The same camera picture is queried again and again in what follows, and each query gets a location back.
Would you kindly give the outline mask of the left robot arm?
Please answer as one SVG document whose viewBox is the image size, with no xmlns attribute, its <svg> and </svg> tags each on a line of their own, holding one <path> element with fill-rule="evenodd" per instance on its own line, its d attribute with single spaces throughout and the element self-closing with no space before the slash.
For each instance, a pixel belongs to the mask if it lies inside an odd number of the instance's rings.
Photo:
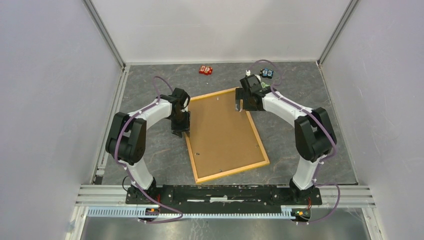
<svg viewBox="0 0 424 240">
<path fill-rule="evenodd" d="M 191 97 L 175 88 L 170 95 L 159 95 L 145 107 L 130 112 L 118 112 L 113 116 L 105 151 L 122 166 L 131 180 L 128 193 L 139 197 L 145 204 L 157 199 L 156 180 L 144 161 L 147 130 L 160 120 L 170 120 L 171 133 L 179 138 L 190 134 L 191 113 L 188 110 Z"/>
</svg>

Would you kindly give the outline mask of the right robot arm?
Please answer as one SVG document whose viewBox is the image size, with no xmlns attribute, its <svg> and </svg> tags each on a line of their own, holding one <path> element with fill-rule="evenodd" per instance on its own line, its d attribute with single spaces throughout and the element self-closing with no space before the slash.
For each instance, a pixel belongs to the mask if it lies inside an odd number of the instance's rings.
<svg viewBox="0 0 424 240">
<path fill-rule="evenodd" d="M 336 152 L 337 138 L 328 112 L 322 108 L 300 105 L 281 95 L 272 85 L 264 85 L 261 77 L 247 71 L 235 90 L 235 109 L 247 112 L 269 112 L 294 128 L 299 162 L 289 181 L 289 199 L 302 204 L 317 183 L 317 174 L 324 161 Z"/>
</svg>

